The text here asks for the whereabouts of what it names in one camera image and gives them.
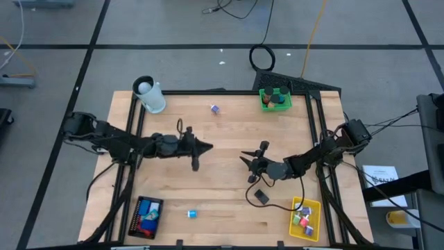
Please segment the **blue block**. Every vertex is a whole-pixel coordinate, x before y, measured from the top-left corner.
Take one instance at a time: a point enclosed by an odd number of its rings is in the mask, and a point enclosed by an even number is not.
[[[140,203],[138,215],[146,215],[148,213],[149,207],[150,207],[150,201],[143,200]]]
[[[140,227],[142,229],[155,232],[155,229],[157,228],[157,220],[152,221],[152,220],[144,219],[142,221],[142,224],[140,225]]]

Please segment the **cable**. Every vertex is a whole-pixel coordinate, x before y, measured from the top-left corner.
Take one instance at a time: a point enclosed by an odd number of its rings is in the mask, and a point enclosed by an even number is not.
[[[318,29],[319,20],[321,19],[322,15],[324,14],[324,9],[325,9],[326,4],[327,4],[327,0],[323,0],[321,10],[319,11],[319,14],[318,14],[318,18],[316,19],[316,22],[314,23],[313,31],[311,32],[310,40],[308,41],[307,50],[305,52],[304,65],[302,66],[302,72],[300,73],[301,78],[304,78],[305,65],[307,64],[308,55],[310,53],[311,42],[313,41],[316,29]]]
[[[343,113],[344,113],[345,121],[346,121],[346,122],[350,121],[350,120],[348,119],[348,115],[347,115],[347,113],[346,113],[346,112],[343,112]]]
[[[14,49],[14,51],[11,53],[11,55],[8,57],[8,59],[6,59],[5,62],[0,66],[0,69],[3,69],[3,67],[5,67],[9,63],[9,60],[11,60],[11,58],[14,56],[15,52],[20,48],[20,46],[22,45],[22,42],[23,42],[23,36],[24,36],[24,33],[25,33],[25,21],[24,21],[24,18],[23,18],[22,1],[18,0],[18,2],[19,2],[19,6],[20,6],[20,16],[21,16],[21,19],[22,19],[22,34],[20,35],[19,44]]]
[[[6,44],[6,46],[8,46],[11,51],[15,51],[14,47],[7,41],[7,39],[5,39],[4,37],[0,36],[0,40],[2,40],[3,43]],[[19,56],[20,60],[22,60],[22,62],[26,66],[28,66],[28,68],[32,71],[32,73],[13,74],[13,75],[10,75],[9,77],[35,76],[37,70],[35,70],[34,65],[32,63],[30,63],[19,51],[16,51],[15,53]]]
[[[376,131],[374,131],[373,133],[371,133],[371,135],[374,136],[374,135],[378,134],[379,132],[381,132],[381,131],[383,131],[384,129],[386,129],[388,126],[391,126],[391,125],[393,125],[394,123],[396,123],[397,121],[401,120],[402,118],[408,117],[409,115],[412,115],[412,114],[414,114],[414,113],[416,113],[416,112],[417,112],[417,109],[414,109],[414,110],[408,112],[408,113],[405,114],[405,115],[402,115],[402,116],[400,116],[400,117],[397,117],[397,118],[393,119],[393,120],[392,120],[391,122],[389,122],[388,124],[385,124],[383,127],[379,128],[379,129],[377,129]]]
[[[95,155],[100,155],[100,153],[97,153],[95,151],[89,150],[89,149],[85,148],[84,146],[76,144],[76,143],[73,143],[73,142],[68,142],[68,141],[64,140],[63,143],[71,145],[71,146],[75,146],[75,147],[78,147],[78,148],[81,148],[81,149],[85,150],[86,152],[93,153]]]
[[[262,175],[260,177],[265,182],[265,185],[267,185],[269,188],[272,188],[275,186],[276,180],[273,180],[273,184],[270,185],[265,181],[265,178]]]
[[[226,6],[222,6],[220,0],[217,0],[217,6],[218,6],[223,12],[225,12],[225,13],[229,14],[230,16],[232,16],[232,17],[234,17],[234,18],[237,18],[237,19],[245,19],[245,18],[247,18],[247,17],[250,15],[250,13],[253,11],[253,9],[255,8],[256,4],[257,4],[257,0],[255,0],[255,3],[253,4],[253,6],[251,6],[250,11],[248,11],[248,13],[247,13],[247,15],[245,15],[245,17],[238,17],[238,16],[233,15],[233,14],[231,14],[230,12],[226,11],[226,10],[225,10],[225,7],[226,7]]]
[[[257,70],[272,71],[272,70],[274,69],[274,67],[275,67],[275,63],[276,63],[276,56],[275,56],[275,53],[273,52],[272,49],[270,49],[269,47],[267,47],[267,46],[264,45],[264,42],[265,42],[266,36],[268,35],[268,29],[270,28],[271,14],[273,14],[273,7],[274,7],[274,5],[275,5],[275,0],[272,0],[272,2],[271,2],[271,8],[270,8],[270,15],[268,16],[268,23],[267,23],[267,25],[266,25],[266,30],[265,30],[265,36],[264,36],[264,39],[262,40],[262,42],[261,42],[260,44],[253,45],[253,47],[251,47],[251,49],[250,49],[250,54],[249,54],[249,56],[248,56],[248,59],[250,60],[251,67],[252,67],[255,71],[257,71]],[[271,57],[271,65],[270,65],[270,67],[268,67],[268,68],[266,68],[266,69],[260,69],[260,68],[259,68],[258,66],[256,66],[256,64],[253,62],[253,51],[254,51],[255,49],[257,49],[257,48],[263,48],[263,49],[265,49],[265,50],[268,52],[268,54],[269,54],[270,57]]]
[[[414,115],[414,114],[416,114],[417,112],[418,112],[418,109],[416,108],[416,109],[414,109],[414,110],[408,112],[407,114],[409,114],[409,115]],[[398,117],[395,117],[395,118],[392,118],[392,119],[388,119],[388,120],[385,120],[385,121],[383,121],[383,122],[378,122],[378,123],[376,123],[376,124],[367,124],[367,125],[365,125],[365,126],[377,126],[377,125],[383,124],[383,123],[385,123],[385,122],[391,122],[391,121],[393,121],[394,119],[401,118],[402,116],[404,116],[404,115],[400,115],[400,116],[398,116]]]
[[[441,130],[439,130],[437,128],[433,128],[431,126],[424,126],[424,125],[415,125],[415,124],[409,124],[409,125],[390,125],[390,127],[396,127],[396,128],[412,127],[412,126],[418,126],[418,127],[422,127],[422,128],[429,128],[429,129],[432,129],[432,130],[435,130],[435,131],[438,131],[438,132],[441,132],[441,133],[444,132],[444,131],[441,131]]]
[[[116,164],[116,162],[112,162],[111,165],[107,166],[104,170],[102,170],[102,172],[100,172],[99,174],[96,175],[96,177],[94,177],[91,181],[91,183],[88,185],[88,189],[86,190],[86,202],[88,202],[88,198],[89,198],[89,191],[91,190],[92,184],[94,184],[94,182],[97,181],[97,179],[104,174],[105,172],[107,172],[112,166],[114,166],[114,164]]]
[[[423,220],[423,219],[417,217],[416,215],[412,214],[412,213],[409,212],[407,209],[403,208],[402,206],[399,206],[396,202],[394,202],[392,199],[390,199],[390,197],[387,196],[387,194],[385,194],[385,193],[384,193],[382,190],[380,190],[375,184],[373,184],[371,181],[369,181],[369,180],[367,180],[367,178],[365,178],[365,176],[364,176],[362,173],[365,173],[365,174],[366,174],[366,172],[360,170],[360,168],[358,168],[357,166],[355,166],[355,165],[353,165],[353,164],[351,164],[351,163],[348,163],[348,162],[345,162],[345,161],[343,161],[342,163],[345,163],[346,165],[349,165],[349,166],[351,166],[351,167],[354,167],[354,168],[357,170],[358,174],[359,174],[359,175],[360,175],[360,176],[361,176],[366,182],[368,182],[369,184],[371,184],[372,187],[375,188],[375,190],[376,190],[377,192],[379,192],[379,193],[380,193],[385,199],[387,199],[388,201],[390,201],[390,202],[391,202],[393,205],[395,205],[397,208],[399,208],[400,210],[403,210],[406,214],[408,214],[408,215],[412,216],[413,218],[417,219],[418,221],[420,221],[420,222],[422,222],[422,223],[424,223],[424,224],[426,224],[426,225],[432,227],[433,229],[436,229],[436,230],[438,230],[438,231],[444,233],[444,229],[442,229],[442,228],[440,228],[440,227],[438,227],[438,226],[435,226],[435,225],[433,225],[433,224],[430,223],[430,222],[426,222],[425,220]]]
[[[247,201],[250,205],[252,205],[252,206],[254,206],[254,207],[256,207],[256,208],[266,208],[266,207],[273,206],[273,207],[280,208],[280,209],[283,209],[283,210],[286,210],[286,211],[289,211],[289,212],[295,212],[295,211],[297,211],[297,210],[302,206],[302,204],[304,203],[304,199],[305,199],[305,189],[304,189],[304,182],[302,181],[302,177],[299,177],[299,179],[300,179],[300,185],[302,186],[302,200],[300,201],[300,204],[299,204],[299,206],[298,206],[297,208],[295,208],[295,209],[288,209],[288,208],[284,208],[283,206],[279,206],[279,205],[276,205],[276,204],[256,205],[256,204],[252,203],[252,202],[250,201],[250,199],[248,199],[248,192],[250,191],[250,189],[251,189],[252,187],[254,187],[258,182],[260,182],[261,179],[262,179],[262,176],[260,176],[260,177],[257,179],[257,181],[254,182],[253,184],[251,184],[251,186],[248,187],[247,190],[245,191],[245,199],[246,199],[246,201]]]
[[[176,129],[179,132],[179,140],[182,139],[183,136],[183,121],[182,118],[179,118],[178,123],[176,124]]]
[[[227,7],[232,3],[232,0],[229,0],[229,2],[227,4],[225,4],[222,7]],[[205,8],[202,10],[202,14],[211,14],[211,13],[215,13],[216,11],[220,10],[221,8],[219,7],[219,5],[215,6],[215,7],[211,7],[211,8]]]

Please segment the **red object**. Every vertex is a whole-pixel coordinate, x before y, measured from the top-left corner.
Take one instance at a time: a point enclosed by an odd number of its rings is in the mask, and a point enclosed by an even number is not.
[[[153,234],[153,232],[148,231],[148,230],[145,230],[145,229],[143,229],[142,227],[140,227],[141,222],[142,222],[142,219],[140,219],[140,220],[139,220],[139,223],[137,223],[137,230],[138,230],[140,233],[143,233],[146,237],[150,237],[150,236]]]

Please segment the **black stand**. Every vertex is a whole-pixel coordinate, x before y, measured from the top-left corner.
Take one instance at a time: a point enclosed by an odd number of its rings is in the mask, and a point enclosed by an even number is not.
[[[377,186],[388,197],[396,197],[401,194],[408,194],[415,192],[418,189],[432,190],[430,182],[429,170],[418,172],[404,178],[399,178],[396,181],[391,181]],[[369,187],[362,190],[365,201],[377,201],[385,199],[374,187]]]

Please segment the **gray carpet floor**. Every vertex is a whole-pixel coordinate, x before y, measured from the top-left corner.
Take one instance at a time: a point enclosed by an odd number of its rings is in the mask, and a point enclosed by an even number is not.
[[[238,15],[253,1],[235,1]],[[410,0],[430,44],[444,44],[444,4]],[[270,1],[259,0],[245,20],[219,11],[202,15],[213,0],[111,0],[98,44],[254,44],[262,41]],[[321,0],[276,1],[266,43],[306,44]],[[79,0],[70,10],[25,10],[24,44],[89,44],[103,0]],[[0,2],[0,35],[16,44],[20,12]],[[401,0],[327,3],[315,44],[420,44]],[[116,90],[130,90],[141,75],[151,75],[164,90],[225,88],[250,90],[255,72],[249,49],[95,49],[75,110],[106,119]],[[0,61],[4,53],[0,50]],[[37,68],[35,89],[0,88],[0,107],[14,112],[15,123],[0,146],[0,248],[14,249],[49,159],[60,122],[73,91],[85,49],[22,49]],[[275,49],[276,73],[299,76],[304,49]],[[444,51],[433,51],[444,63]],[[259,67],[270,58],[256,51]],[[26,72],[17,57],[2,74]],[[310,51],[305,78],[342,88],[349,117],[372,124],[403,115],[416,105],[416,95],[443,91],[424,49]],[[414,115],[402,121],[417,124]],[[359,165],[393,165],[399,176],[427,168],[419,128],[388,128],[357,157]],[[28,247],[74,244],[85,209],[85,191],[96,157],[63,145]],[[375,241],[411,248],[411,238],[390,229],[387,209],[369,208]]]

